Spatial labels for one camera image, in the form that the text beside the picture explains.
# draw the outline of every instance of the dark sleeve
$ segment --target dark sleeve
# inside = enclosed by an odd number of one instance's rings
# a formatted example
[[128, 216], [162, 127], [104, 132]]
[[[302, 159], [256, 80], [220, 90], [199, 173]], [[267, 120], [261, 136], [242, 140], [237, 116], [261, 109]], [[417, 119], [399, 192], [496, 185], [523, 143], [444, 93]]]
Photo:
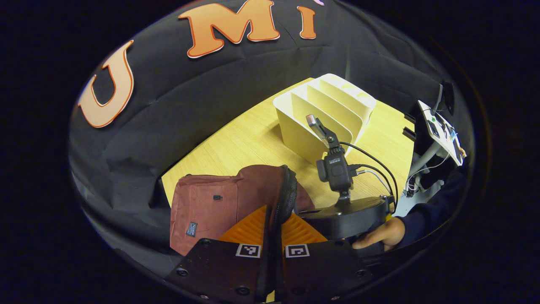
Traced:
[[405, 236], [397, 248], [426, 236], [444, 223], [456, 210], [467, 182], [469, 157], [448, 176], [446, 183], [427, 203], [416, 204], [406, 216], [397, 216], [405, 224]]

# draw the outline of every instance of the wooden table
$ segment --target wooden table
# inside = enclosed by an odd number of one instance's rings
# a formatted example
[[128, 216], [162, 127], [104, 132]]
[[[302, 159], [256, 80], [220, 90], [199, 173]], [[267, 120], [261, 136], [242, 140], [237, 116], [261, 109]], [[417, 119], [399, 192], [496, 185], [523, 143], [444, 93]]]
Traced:
[[[310, 80], [312, 78], [297, 83], [247, 110], [167, 171], [161, 180], [169, 205], [172, 204], [176, 183], [186, 174], [234, 176], [241, 168], [252, 164], [286, 164], [296, 172], [297, 180], [317, 208], [335, 204], [339, 195], [330, 190], [328, 183], [319, 180], [317, 168], [283, 144], [278, 116], [272, 104], [278, 95]], [[358, 147], [376, 157], [392, 171], [398, 186], [398, 192], [395, 193], [397, 196], [401, 196], [405, 187], [413, 157], [414, 142], [403, 135], [404, 127], [414, 131], [414, 124], [405, 119], [403, 113], [378, 101], [370, 122], [357, 143]], [[375, 166], [385, 173], [390, 186], [394, 188], [390, 175], [363, 153], [352, 150], [347, 156], [347, 162]], [[388, 192], [372, 174], [362, 174], [354, 178], [351, 200], [381, 194], [387, 195]]]

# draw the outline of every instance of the white desk organizer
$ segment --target white desk organizer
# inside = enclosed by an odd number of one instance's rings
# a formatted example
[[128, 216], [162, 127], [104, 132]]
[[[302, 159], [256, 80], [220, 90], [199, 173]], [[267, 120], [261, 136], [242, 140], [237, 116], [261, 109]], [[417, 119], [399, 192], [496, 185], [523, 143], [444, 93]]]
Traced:
[[[284, 144], [314, 166], [328, 148], [308, 126], [306, 116], [315, 115], [340, 141], [356, 144], [376, 104], [365, 91], [334, 74], [313, 79], [274, 99]], [[345, 148], [345, 156], [350, 150]]]

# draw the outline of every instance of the white cable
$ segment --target white cable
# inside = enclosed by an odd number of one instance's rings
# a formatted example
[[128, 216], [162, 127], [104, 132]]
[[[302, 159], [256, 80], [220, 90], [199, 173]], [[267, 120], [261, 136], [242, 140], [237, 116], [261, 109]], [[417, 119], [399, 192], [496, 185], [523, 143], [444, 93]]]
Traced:
[[413, 191], [416, 190], [416, 187], [414, 187], [414, 189], [411, 189], [411, 188], [410, 188], [410, 186], [409, 186], [409, 181], [410, 181], [410, 179], [411, 179], [413, 176], [415, 176], [416, 174], [418, 174], [420, 171], [424, 171], [424, 170], [427, 170], [427, 169], [433, 169], [433, 168], [435, 168], [435, 167], [438, 167], [438, 166], [442, 165], [442, 163], [448, 158], [448, 156], [450, 156], [450, 153], [448, 153], [448, 154], [446, 155], [446, 157], [444, 158], [444, 160], [443, 160], [441, 163], [439, 163], [438, 165], [436, 165], [436, 166], [424, 168], [424, 169], [421, 169], [421, 170], [418, 170], [418, 171], [414, 172], [414, 173], [407, 179], [407, 189], [413, 190]]
[[371, 170], [362, 170], [362, 171], [357, 171], [356, 173], [358, 173], [358, 175], [360, 175], [360, 174], [366, 173], [366, 172], [369, 172], [369, 173], [375, 175], [375, 176], [379, 179], [379, 181], [381, 182], [381, 184], [386, 188], [386, 190], [388, 191], [388, 193], [391, 193], [391, 192], [390, 192], [390, 189], [388, 189], [388, 187], [386, 186], [386, 184], [382, 181], [382, 179], [381, 179], [375, 172], [373, 172], [373, 171], [371, 171]]

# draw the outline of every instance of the human hand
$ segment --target human hand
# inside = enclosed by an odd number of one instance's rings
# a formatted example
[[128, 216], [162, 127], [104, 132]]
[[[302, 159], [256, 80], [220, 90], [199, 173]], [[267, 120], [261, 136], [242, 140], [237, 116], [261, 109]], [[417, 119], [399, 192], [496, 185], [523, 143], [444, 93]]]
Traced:
[[458, 149], [460, 150], [461, 155], [463, 156], [463, 158], [467, 157], [467, 153], [465, 153], [465, 150], [463, 150], [461, 147], [458, 147]]
[[405, 224], [397, 217], [392, 217], [388, 222], [380, 225], [374, 231], [365, 235], [364, 238], [353, 243], [354, 249], [362, 249], [371, 244], [382, 241], [384, 251], [392, 250], [401, 242], [405, 235]]

